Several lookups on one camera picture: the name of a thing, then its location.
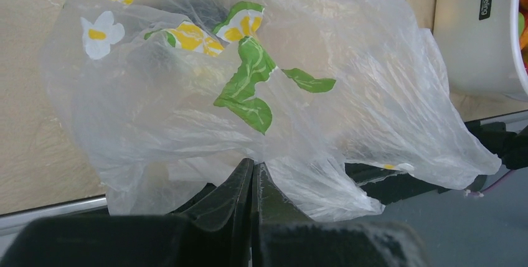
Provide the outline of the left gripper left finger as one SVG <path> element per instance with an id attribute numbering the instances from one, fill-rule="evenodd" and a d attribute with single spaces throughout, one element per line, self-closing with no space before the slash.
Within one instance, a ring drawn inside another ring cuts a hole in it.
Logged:
<path id="1" fill-rule="evenodd" d="M 254 163 L 167 215 L 70 215 L 28 224 L 2 266 L 247 266 Z"/>

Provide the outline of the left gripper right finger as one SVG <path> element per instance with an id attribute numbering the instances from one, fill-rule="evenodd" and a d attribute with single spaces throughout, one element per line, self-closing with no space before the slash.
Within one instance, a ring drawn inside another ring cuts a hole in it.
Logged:
<path id="1" fill-rule="evenodd" d="M 399 222 L 316 222 L 273 182 L 252 176 L 253 266 L 431 266 L 422 239 Z"/>

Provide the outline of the clear plastic bag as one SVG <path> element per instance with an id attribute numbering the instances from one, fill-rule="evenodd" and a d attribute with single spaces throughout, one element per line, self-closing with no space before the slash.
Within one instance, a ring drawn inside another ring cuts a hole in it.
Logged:
<path id="1" fill-rule="evenodd" d="M 169 213 L 244 158 L 317 221 L 376 215 L 345 159 L 478 148 L 406 0 L 66 0 L 39 65 L 116 215 Z"/>

